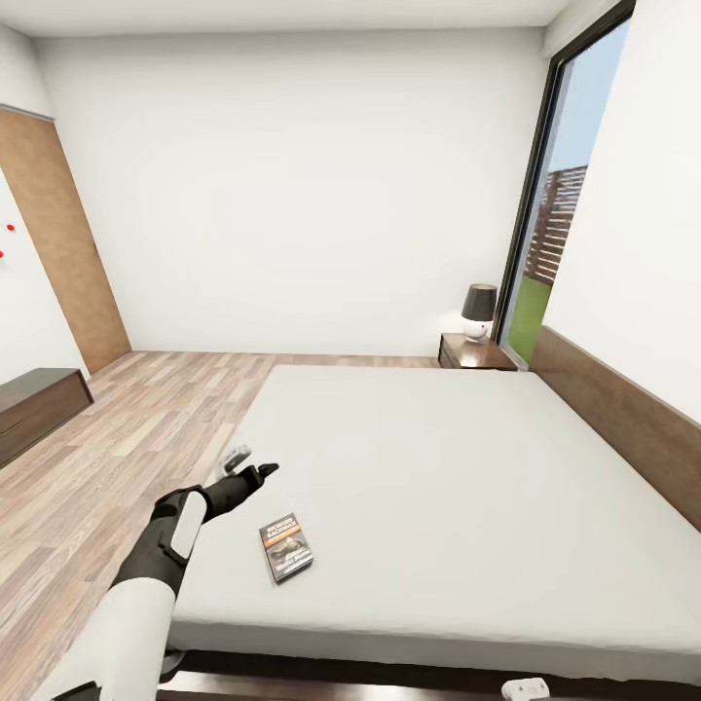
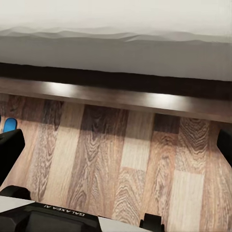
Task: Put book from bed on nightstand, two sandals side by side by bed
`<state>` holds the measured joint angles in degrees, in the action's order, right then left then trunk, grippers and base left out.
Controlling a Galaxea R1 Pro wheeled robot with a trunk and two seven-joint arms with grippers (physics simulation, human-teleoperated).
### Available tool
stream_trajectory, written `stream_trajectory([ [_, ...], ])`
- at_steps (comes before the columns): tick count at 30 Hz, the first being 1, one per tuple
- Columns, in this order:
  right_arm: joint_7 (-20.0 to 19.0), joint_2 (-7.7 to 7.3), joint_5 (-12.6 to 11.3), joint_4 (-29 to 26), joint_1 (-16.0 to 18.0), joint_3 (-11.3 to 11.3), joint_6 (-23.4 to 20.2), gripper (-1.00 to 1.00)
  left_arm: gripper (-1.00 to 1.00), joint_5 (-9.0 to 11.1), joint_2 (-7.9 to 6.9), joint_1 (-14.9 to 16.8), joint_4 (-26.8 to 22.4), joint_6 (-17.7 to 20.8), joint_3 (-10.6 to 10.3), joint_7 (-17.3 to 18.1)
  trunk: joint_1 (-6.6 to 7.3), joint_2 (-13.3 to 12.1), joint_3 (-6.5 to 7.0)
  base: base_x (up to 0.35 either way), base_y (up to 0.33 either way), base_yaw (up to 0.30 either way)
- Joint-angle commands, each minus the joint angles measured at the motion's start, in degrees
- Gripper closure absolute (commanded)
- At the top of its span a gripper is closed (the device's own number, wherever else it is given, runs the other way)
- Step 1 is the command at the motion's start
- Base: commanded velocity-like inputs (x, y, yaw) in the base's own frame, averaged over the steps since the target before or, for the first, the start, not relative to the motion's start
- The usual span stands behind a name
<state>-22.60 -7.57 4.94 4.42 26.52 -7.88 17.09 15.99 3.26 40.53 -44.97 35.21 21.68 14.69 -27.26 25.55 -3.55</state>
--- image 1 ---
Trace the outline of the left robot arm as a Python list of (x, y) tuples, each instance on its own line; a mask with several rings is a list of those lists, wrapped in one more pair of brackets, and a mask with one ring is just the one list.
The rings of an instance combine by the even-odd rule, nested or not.
[(176, 489), (154, 502), (111, 588), (28, 701), (156, 701), (170, 620), (201, 526), (244, 503), (278, 469), (250, 464), (236, 474), (251, 454), (239, 445), (213, 467), (212, 486)]

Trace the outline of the hardback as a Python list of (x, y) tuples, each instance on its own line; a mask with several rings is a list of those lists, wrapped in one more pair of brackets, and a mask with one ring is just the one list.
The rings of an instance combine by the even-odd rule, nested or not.
[(314, 561), (294, 513), (259, 530), (275, 583)]

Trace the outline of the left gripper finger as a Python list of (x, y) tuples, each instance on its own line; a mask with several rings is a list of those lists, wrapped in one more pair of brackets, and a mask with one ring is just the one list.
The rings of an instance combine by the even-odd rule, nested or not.
[(265, 484), (265, 479), (271, 475), (271, 473), (275, 473), (278, 469), (278, 463), (263, 463), (263, 465), (260, 465), (259, 467), (256, 468), (258, 473), (260, 474), (260, 477), (262, 478), (263, 483)]

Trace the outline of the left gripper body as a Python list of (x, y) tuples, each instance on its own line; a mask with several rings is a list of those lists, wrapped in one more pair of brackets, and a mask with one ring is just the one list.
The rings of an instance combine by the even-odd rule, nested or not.
[(254, 464), (250, 464), (236, 476), (232, 476), (217, 483), (215, 482), (213, 485), (221, 486), (225, 491), (227, 495), (225, 513), (229, 513), (238, 505), (244, 503), (259, 490), (264, 483)]

